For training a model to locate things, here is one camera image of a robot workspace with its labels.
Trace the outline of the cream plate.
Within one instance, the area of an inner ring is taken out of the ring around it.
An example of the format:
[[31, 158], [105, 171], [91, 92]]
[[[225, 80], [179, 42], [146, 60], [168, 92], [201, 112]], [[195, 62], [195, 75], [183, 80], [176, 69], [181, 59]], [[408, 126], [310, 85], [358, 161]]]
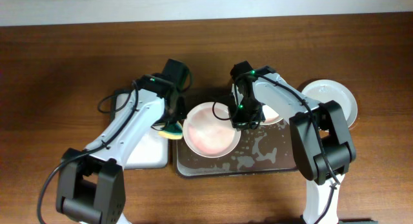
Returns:
[[263, 117], [264, 121], [261, 122], [262, 125], [273, 125], [280, 122], [283, 118], [268, 105], [263, 105]]

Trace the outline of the green yellow sponge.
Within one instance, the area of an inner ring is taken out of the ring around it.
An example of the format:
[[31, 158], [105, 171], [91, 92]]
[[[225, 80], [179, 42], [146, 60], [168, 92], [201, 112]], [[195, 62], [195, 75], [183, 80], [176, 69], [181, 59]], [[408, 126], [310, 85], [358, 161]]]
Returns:
[[171, 140], [179, 140], [183, 137], [183, 126], [180, 122], [167, 123], [158, 131], [158, 135]]

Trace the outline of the white grey plate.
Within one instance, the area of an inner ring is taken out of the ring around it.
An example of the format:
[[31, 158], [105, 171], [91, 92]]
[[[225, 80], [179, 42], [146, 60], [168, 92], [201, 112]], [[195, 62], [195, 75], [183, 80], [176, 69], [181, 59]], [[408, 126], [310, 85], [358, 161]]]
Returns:
[[320, 79], [309, 83], [302, 94], [326, 103], [334, 100], [343, 109], [347, 125], [350, 128], [358, 116], [358, 104], [353, 93], [341, 83], [329, 79]]

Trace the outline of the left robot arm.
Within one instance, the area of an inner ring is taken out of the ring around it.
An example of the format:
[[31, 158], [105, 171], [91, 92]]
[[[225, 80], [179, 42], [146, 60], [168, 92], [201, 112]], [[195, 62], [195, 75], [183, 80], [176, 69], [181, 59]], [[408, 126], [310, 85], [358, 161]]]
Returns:
[[119, 115], [84, 150], [69, 148], [56, 168], [55, 209], [79, 223], [128, 223], [124, 169], [141, 138], [186, 117], [182, 94], [192, 76], [188, 67], [169, 59], [162, 72], [133, 81]]

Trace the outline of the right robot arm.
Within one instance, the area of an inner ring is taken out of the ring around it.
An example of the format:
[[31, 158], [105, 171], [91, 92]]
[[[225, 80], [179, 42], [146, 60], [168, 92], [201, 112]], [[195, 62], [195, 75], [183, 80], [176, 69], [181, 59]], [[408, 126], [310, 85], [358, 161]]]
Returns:
[[273, 68], [254, 69], [247, 61], [234, 65], [234, 102], [229, 120], [238, 130], [255, 129], [265, 119], [263, 105], [285, 120], [290, 129], [293, 158], [306, 179], [304, 223], [339, 223], [339, 189], [356, 149], [336, 101], [323, 103], [290, 86]]

